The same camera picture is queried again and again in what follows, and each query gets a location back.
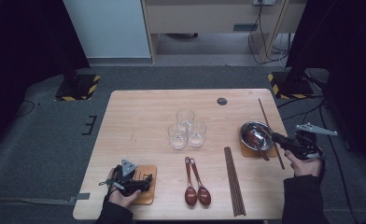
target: spoon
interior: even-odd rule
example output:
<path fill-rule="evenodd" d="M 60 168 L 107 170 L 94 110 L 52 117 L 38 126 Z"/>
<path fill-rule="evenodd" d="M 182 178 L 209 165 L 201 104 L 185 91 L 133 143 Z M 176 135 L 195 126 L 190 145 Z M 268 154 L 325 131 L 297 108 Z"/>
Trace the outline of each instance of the spoon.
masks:
<path fill-rule="evenodd" d="M 195 177 L 197 177 L 197 180 L 198 180 L 199 201 L 203 205 L 209 205 L 211 202 L 209 190 L 207 190 L 204 187 L 203 183 L 201 183 L 201 179 L 200 179 L 200 176 L 198 175 L 198 171 L 197 171 L 197 166 L 195 165 L 195 160 L 193 158 L 190 158 L 190 163 L 191 163 L 192 170 L 194 171 Z"/>
<path fill-rule="evenodd" d="M 246 133 L 244 133 L 244 138 L 248 142 L 251 142 L 251 143 L 253 143 L 256 146 L 256 148 L 258 149 L 259 153 L 261 154 L 262 158 L 265 161 L 269 161 L 270 160 L 270 158 L 268 158 L 267 155 L 265 155 L 265 152 L 262 151 L 262 149 L 260 147 L 260 144 L 259 144 L 259 141 L 258 141 L 258 138 L 257 138 L 257 136 L 253 132 L 246 132 Z"/>
<path fill-rule="evenodd" d="M 190 206 L 194 206 L 197 203 L 197 192 L 192 187 L 191 177 L 190 177 L 190 158 L 186 157 L 186 170 L 187 170 L 187 178 L 188 178 L 188 186 L 186 189 L 186 193 L 184 194 L 184 198 L 186 199 L 186 203 Z"/>

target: wooden cutting board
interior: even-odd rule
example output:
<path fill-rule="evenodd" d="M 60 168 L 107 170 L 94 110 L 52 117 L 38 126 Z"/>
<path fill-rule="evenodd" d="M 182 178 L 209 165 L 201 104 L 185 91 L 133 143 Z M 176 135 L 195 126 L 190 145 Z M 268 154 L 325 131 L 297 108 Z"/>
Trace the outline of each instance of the wooden cutting board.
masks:
<path fill-rule="evenodd" d="M 142 192 L 132 204 L 152 204 L 154 199 L 154 189 L 156 187 L 157 166 L 137 165 L 134 180 L 143 180 L 148 175 L 153 175 L 148 192 Z"/>

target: metal bowl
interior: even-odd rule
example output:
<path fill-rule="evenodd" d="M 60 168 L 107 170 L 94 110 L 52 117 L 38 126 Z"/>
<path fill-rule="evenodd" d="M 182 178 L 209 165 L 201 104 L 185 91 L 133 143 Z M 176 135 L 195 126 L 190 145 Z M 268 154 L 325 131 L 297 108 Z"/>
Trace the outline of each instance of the metal bowl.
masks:
<path fill-rule="evenodd" d="M 257 151 L 259 150 L 253 141 L 257 141 L 261 150 L 268 150 L 273 145 L 273 139 L 270 137 L 273 133 L 266 124 L 258 121 L 250 121 L 242 125 L 240 130 L 241 141 L 245 146 Z"/>

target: gray carpet floor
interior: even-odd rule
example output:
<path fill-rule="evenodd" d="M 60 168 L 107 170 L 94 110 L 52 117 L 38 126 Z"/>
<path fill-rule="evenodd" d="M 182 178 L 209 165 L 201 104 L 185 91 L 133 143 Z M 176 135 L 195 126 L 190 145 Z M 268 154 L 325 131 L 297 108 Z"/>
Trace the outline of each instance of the gray carpet floor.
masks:
<path fill-rule="evenodd" d="M 271 66 L 139 66 L 93 67 L 80 74 L 101 76 L 90 100 L 60 102 L 54 95 L 63 76 L 36 83 L 26 92 L 17 117 L 0 141 L 0 199 L 28 198 L 67 201 L 78 194 L 92 154 L 96 136 L 114 90 L 168 89 L 271 89 L 267 75 L 283 71 Z M 321 95 L 314 87 L 316 95 Z M 332 114 L 324 106 L 316 109 L 322 98 L 300 100 L 281 106 L 289 135 L 296 124 L 311 122 L 339 131 Z M 288 100 L 275 99 L 277 105 Z M 91 135 L 86 123 L 97 116 Z M 345 177 L 353 215 L 366 221 L 366 158 L 360 152 L 345 149 L 341 136 L 318 135 L 318 145 L 327 155 L 326 175 L 322 183 L 325 213 L 331 223 L 355 223 L 345 197 L 338 161 Z M 0 203 L 0 223 L 92 223 L 73 218 L 73 204 L 46 205 L 32 203 Z M 270 220 L 269 223 L 280 223 Z"/>

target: wooden chopsticks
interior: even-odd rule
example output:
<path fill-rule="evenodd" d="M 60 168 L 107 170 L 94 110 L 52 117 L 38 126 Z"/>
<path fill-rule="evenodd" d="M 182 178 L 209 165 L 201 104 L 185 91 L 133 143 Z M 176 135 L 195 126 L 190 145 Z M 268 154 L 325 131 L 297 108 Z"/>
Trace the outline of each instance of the wooden chopsticks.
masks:
<path fill-rule="evenodd" d="M 238 182 L 238 176 L 236 175 L 235 165 L 232 159 L 232 151 L 229 147 L 224 148 L 224 155 L 226 157 L 227 172 L 230 182 L 230 192 L 232 195 L 233 215 L 235 217 L 239 215 L 246 216 L 244 200 L 242 198 L 242 193 Z"/>
<path fill-rule="evenodd" d="M 261 100 L 260 100 L 260 98 L 259 98 L 259 103 L 260 103 L 260 107 L 261 107 L 262 115 L 263 115 L 263 116 L 264 116 L 264 118 L 265 118 L 265 123 L 267 124 L 268 128 L 270 128 L 270 129 L 271 129 L 270 123 L 268 123 L 267 116 L 265 116 L 264 108 L 262 107 L 262 104 L 261 104 Z M 274 142 L 274 146 L 275 146 L 276 155 L 278 156 L 278 159 L 279 159 L 279 163 L 281 163 L 282 170 L 285 170 L 285 165 L 284 165 L 284 164 L 283 164 L 283 162 L 282 162 L 282 158 L 281 158 L 281 155 L 279 154 L 278 146 L 276 145 L 276 143 L 275 143 L 275 142 Z"/>

